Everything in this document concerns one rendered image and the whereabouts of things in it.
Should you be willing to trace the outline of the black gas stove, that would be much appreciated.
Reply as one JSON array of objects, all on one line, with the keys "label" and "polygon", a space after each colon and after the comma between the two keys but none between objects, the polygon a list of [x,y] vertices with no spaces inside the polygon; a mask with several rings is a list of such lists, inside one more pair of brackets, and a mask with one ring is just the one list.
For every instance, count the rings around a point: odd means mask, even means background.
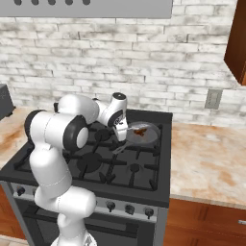
[{"label": "black gas stove", "polygon": [[[86,146],[75,153],[65,151],[63,156],[73,184],[95,193],[97,206],[94,213],[153,223],[153,246],[163,246],[170,196],[172,114],[128,110],[127,120],[155,124],[160,129],[160,138],[154,144],[129,146],[115,155],[112,151],[120,143],[114,132],[94,123],[89,127]],[[32,189],[37,187],[37,182],[29,163],[33,150],[34,145],[27,142],[0,170],[0,183],[30,246],[34,246],[34,242],[15,200],[34,202]],[[25,188],[21,196],[16,192],[19,186]],[[107,208],[107,201],[115,202],[112,212]],[[126,205],[135,207],[133,215],[125,211]],[[145,208],[153,209],[154,215],[147,218]]]}]

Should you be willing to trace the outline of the dark grey toaster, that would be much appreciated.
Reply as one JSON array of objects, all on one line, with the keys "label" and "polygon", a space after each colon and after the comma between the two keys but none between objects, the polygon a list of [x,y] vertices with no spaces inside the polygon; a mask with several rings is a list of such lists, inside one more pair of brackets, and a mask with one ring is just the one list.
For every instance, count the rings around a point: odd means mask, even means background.
[{"label": "dark grey toaster", "polygon": [[12,115],[15,106],[12,103],[12,98],[8,87],[5,84],[0,84],[0,120]]}]

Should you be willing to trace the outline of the brown wooden base cupboard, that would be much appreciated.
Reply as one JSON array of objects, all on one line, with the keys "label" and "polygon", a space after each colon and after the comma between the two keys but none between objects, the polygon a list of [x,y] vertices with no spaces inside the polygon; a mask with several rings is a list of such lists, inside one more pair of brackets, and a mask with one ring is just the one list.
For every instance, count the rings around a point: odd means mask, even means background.
[{"label": "brown wooden base cupboard", "polygon": [[9,200],[0,185],[0,234],[25,239]]},{"label": "brown wooden base cupboard", "polygon": [[170,199],[163,246],[246,246],[245,209]]}]

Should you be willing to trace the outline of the brown wooden wall cupboard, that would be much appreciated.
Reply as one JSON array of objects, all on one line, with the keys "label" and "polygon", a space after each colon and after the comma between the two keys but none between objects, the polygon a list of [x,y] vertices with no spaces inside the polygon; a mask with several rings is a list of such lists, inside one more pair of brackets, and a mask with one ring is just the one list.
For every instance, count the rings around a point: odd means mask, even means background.
[{"label": "brown wooden wall cupboard", "polygon": [[236,80],[246,86],[246,0],[238,0],[224,57]]}]

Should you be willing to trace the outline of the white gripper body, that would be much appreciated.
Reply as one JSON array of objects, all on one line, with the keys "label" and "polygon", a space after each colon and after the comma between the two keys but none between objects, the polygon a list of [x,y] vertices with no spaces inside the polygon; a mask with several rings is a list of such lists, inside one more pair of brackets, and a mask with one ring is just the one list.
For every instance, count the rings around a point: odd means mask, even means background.
[{"label": "white gripper body", "polygon": [[124,124],[118,124],[113,127],[114,133],[119,141],[124,141],[127,136],[128,126]]}]

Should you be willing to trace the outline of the grey wall outlet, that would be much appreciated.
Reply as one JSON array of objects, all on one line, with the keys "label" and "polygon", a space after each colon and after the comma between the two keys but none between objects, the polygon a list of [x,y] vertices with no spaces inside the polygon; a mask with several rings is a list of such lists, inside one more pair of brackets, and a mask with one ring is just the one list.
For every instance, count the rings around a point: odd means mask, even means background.
[{"label": "grey wall outlet", "polygon": [[205,108],[211,110],[218,110],[222,97],[222,92],[222,89],[209,89],[205,103]]}]

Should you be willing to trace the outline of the black oven door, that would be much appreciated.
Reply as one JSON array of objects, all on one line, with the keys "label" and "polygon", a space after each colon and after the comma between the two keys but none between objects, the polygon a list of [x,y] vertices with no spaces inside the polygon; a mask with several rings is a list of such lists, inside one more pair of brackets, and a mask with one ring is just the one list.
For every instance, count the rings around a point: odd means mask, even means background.
[{"label": "black oven door", "polygon": [[[51,246],[59,236],[58,214],[34,202],[15,200],[34,246]],[[154,224],[93,213],[85,219],[88,232],[98,246],[153,246]]]}]

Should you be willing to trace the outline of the grey frying pan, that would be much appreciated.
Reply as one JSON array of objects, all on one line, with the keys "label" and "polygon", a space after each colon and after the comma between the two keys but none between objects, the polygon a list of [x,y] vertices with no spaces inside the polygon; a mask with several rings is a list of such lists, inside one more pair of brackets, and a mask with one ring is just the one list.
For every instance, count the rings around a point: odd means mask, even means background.
[{"label": "grey frying pan", "polygon": [[[136,135],[134,130],[146,128],[147,131],[144,133],[144,136]],[[154,144],[160,138],[160,129],[149,122],[133,122],[129,125],[126,142],[120,147],[116,148],[112,152],[117,155],[125,150],[129,146],[145,146],[148,144]]]}]

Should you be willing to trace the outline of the grey range hood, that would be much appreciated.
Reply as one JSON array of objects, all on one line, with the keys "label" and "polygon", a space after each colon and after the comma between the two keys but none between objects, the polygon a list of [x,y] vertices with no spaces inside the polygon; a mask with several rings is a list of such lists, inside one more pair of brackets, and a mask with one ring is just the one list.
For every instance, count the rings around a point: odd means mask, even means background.
[{"label": "grey range hood", "polygon": [[0,0],[0,17],[170,18],[173,0]]}]

